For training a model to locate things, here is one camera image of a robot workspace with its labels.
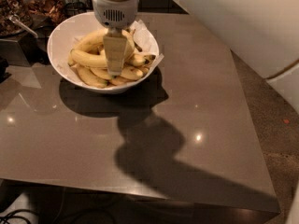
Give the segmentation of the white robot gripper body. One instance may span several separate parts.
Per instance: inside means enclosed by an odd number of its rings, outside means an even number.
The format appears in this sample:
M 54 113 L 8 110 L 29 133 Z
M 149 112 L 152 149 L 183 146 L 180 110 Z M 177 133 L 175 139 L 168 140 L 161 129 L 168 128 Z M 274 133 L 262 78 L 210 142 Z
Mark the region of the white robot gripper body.
M 106 28 L 129 27 L 137 14 L 139 0 L 92 0 L 95 18 Z

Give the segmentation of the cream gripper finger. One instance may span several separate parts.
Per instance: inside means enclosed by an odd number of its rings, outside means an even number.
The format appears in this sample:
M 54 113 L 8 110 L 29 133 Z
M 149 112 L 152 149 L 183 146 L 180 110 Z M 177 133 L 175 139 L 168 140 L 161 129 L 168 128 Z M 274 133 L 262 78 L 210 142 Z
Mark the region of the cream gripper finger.
M 122 29 L 108 28 L 103 38 L 107 71 L 111 76 L 119 76 L 124 64 L 127 38 Z

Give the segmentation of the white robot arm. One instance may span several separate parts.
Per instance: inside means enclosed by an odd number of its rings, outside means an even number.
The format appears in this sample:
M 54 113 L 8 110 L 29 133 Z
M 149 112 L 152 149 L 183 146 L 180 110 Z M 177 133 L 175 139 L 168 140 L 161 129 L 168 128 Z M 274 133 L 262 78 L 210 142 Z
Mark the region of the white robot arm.
M 299 111 L 299 0 L 173 0 Z

